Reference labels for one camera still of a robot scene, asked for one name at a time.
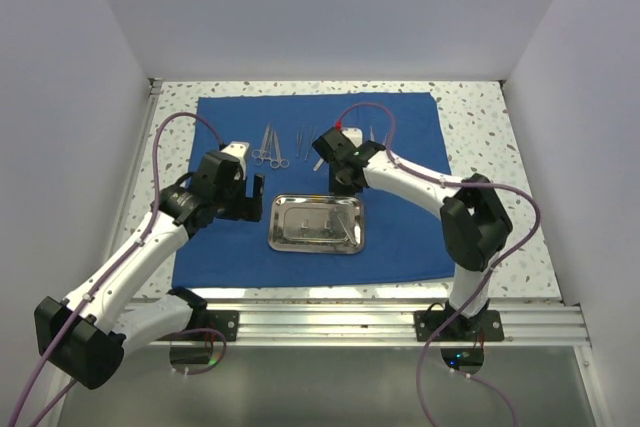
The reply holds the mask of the steel scalpel handle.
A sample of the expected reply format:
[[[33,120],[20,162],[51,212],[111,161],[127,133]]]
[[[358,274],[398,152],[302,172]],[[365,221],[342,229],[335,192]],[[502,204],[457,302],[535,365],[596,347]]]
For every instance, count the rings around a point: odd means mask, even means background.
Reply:
[[[320,158],[320,159],[316,162],[316,164],[314,165],[314,167],[313,167],[313,171],[314,171],[314,172],[318,171],[318,170],[321,168],[321,166],[322,166],[322,164],[323,164],[323,163],[324,163],[324,160],[323,160],[322,158]]]

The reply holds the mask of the stainless steel instrument tray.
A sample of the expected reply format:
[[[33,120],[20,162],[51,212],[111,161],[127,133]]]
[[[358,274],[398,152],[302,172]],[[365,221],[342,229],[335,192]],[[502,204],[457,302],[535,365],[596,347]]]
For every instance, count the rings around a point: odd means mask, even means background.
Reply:
[[[360,243],[352,245],[334,216],[346,214]],[[268,244],[280,252],[353,255],[365,244],[364,205],[356,197],[282,194],[271,205]]]

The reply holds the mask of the steel surgical scissors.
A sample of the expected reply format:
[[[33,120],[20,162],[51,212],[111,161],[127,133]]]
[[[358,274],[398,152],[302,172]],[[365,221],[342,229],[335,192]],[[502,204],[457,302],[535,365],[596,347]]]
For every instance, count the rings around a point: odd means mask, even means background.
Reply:
[[[261,166],[264,162],[269,163],[271,158],[272,128],[268,123],[265,127],[260,146],[252,151],[252,158],[256,166]]]

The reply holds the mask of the blue surgical drape cloth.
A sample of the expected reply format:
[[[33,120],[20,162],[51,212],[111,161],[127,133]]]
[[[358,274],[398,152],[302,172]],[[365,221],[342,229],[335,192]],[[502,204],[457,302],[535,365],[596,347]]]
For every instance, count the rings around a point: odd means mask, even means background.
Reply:
[[[279,194],[325,194],[328,170],[313,171],[317,155],[304,161],[295,155],[296,132],[317,127],[317,135],[337,119],[382,141],[389,120],[396,120],[392,142],[401,157],[437,172],[451,171],[436,101],[428,93],[359,93],[262,97],[202,98],[202,117],[195,130],[189,167],[216,148],[214,126],[227,141],[260,146],[268,123],[275,128],[286,169],[249,166],[265,177],[264,206]],[[268,244],[269,220],[258,223],[215,220],[176,254],[173,283],[191,288],[316,287],[433,280],[452,275],[441,224],[420,207],[378,190],[361,196],[365,244],[353,255],[287,253]]]

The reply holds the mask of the steel forceps with ring handles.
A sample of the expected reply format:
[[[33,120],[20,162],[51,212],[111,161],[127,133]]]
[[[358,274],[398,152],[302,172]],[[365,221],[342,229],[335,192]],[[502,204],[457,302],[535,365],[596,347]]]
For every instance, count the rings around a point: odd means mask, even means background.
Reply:
[[[289,167],[289,160],[282,156],[279,137],[276,131],[271,133],[272,155],[269,165],[272,169],[286,169]]]

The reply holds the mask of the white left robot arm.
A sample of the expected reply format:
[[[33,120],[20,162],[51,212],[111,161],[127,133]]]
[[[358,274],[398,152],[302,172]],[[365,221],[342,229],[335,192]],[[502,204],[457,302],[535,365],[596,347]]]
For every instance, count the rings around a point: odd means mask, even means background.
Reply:
[[[131,237],[82,285],[34,311],[40,355],[89,390],[104,385],[126,355],[161,337],[201,337],[206,302],[178,287],[139,314],[125,308],[159,266],[214,220],[258,222],[264,178],[246,194],[250,147],[234,141],[209,151],[198,168],[159,192]]]

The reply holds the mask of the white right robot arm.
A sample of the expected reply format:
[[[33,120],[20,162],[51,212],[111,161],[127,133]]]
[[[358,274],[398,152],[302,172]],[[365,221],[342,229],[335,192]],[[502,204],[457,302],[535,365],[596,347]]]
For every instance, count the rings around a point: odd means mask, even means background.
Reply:
[[[513,231],[489,179],[480,174],[464,179],[433,171],[375,141],[356,144],[335,127],[314,140],[312,148],[330,167],[332,186],[353,193],[365,189],[386,192],[440,221],[446,252],[455,264],[445,326],[461,340],[476,333],[489,305],[485,276]]]

